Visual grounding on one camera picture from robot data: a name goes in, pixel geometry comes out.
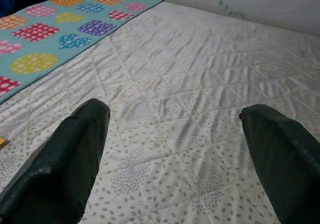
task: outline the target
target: yellow polka dot circle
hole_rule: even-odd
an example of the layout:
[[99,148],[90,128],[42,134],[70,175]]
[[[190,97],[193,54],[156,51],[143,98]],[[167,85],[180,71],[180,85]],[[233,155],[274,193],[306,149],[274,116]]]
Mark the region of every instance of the yellow polka dot circle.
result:
[[11,70],[18,74],[42,72],[53,67],[58,59],[49,53],[33,53],[24,55],[11,64]]

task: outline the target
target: quilted mattress cover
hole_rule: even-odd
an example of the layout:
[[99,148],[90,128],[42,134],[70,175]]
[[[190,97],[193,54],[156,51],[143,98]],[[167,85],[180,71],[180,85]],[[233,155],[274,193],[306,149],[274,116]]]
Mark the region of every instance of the quilted mattress cover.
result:
[[277,224],[238,113],[320,140],[320,38],[162,2],[0,105],[0,190],[98,98],[111,120],[82,224]]

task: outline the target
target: purple heart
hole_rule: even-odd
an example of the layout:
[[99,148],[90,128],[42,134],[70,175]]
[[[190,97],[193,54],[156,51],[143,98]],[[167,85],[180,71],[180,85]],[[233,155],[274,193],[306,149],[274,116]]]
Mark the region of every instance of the purple heart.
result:
[[95,36],[101,36],[107,34],[117,25],[103,22],[102,20],[92,20],[88,23],[80,26],[78,31],[88,33]]

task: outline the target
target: blue heart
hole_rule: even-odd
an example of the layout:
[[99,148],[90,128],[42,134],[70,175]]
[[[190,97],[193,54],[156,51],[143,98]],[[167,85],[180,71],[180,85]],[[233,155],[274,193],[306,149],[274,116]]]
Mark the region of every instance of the blue heart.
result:
[[80,48],[89,44],[92,40],[87,37],[80,38],[76,34],[67,34],[59,38],[60,49]]
[[97,13],[105,9],[102,5],[96,3],[85,3],[78,5],[77,9],[83,13]]

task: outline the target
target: yellow heart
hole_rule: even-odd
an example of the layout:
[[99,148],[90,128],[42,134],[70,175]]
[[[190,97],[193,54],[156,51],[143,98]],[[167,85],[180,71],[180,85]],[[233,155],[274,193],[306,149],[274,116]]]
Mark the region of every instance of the yellow heart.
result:
[[72,12],[63,12],[56,16],[57,23],[77,23],[84,17],[82,15],[75,15]]

